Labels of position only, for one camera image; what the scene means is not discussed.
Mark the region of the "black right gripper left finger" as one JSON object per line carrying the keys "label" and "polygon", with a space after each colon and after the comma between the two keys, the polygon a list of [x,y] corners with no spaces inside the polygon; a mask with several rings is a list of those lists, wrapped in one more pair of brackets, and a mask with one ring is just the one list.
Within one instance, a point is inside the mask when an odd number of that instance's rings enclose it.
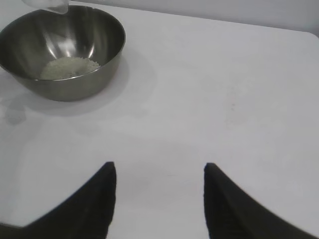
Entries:
{"label": "black right gripper left finger", "polygon": [[116,168],[105,163],[81,188],[24,227],[1,224],[2,239],[105,239],[116,202]]}

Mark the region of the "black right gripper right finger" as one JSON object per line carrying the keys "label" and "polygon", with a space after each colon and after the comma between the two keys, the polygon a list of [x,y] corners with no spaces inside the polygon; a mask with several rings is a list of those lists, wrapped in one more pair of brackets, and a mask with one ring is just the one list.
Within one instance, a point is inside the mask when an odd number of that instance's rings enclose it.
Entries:
{"label": "black right gripper right finger", "polygon": [[204,168],[204,214],[211,239],[312,239],[238,187],[216,164]]}

